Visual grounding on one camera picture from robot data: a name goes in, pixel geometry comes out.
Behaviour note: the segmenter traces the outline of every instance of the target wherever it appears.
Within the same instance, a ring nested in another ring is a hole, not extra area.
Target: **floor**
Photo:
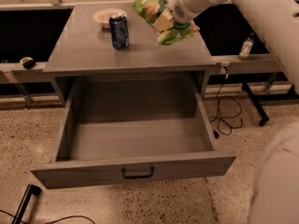
[[[15,214],[28,184],[42,188],[33,197],[23,221],[46,223],[73,215],[83,215],[95,223],[247,223],[252,182],[259,156],[277,130],[299,119],[299,105],[270,105],[265,126],[243,91],[235,99],[242,106],[240,117],[232,120],[243,127],[230,135],[220,135],[217,149],[233,151],[237,158],[225,176],[111,185],[78,189],[44,189],[29,172],[33,164],[50,161],[63,109],[55,103],[29,110],[18,103],[2,103],[0,110],[0,209]],[[215,97],[204,101],[206,112],[214,116]],[[221,104],[223,115],[233,115],[236,102]],[[211,123],[217,130],[217,122]],[[0,223],[12,218],[0,213]],[[62,223],[90,223],[87,219],[66,219]]]

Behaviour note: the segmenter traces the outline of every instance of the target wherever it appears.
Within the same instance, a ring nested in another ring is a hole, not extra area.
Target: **soda can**
[[[113,13],[109,19],[112,45],[115,49],[126,49],[129,47],[129,32],[127,18],[123,13]]]

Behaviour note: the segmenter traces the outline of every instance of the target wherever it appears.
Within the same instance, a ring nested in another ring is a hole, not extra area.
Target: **open drawer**
[[[77,77],[51,163],[31,172],[47,189],[224,175],[189,74]]]

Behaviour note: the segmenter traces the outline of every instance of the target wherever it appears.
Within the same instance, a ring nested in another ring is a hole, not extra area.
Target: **bowl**
[[[93,14],[93,20],[96,22],[99,22],[102,27],[106,28],[106,29],[110,29],[110,25],[109,25],[109,19],[112,13],[123,13],[124,16],[127,16],[127,14],[120,9],[117,8],[108,8],[108,9],[104,9],[104,10],[99,10],[97,12],[95,12]]]

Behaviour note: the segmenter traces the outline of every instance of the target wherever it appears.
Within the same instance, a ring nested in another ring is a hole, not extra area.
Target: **bottle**
[[[254,44],[254,33],[251,33],[249,36],[246,37],[243,46],[240,50],[239,59],[241,61],[245,61],[249,57],[253,44]]]

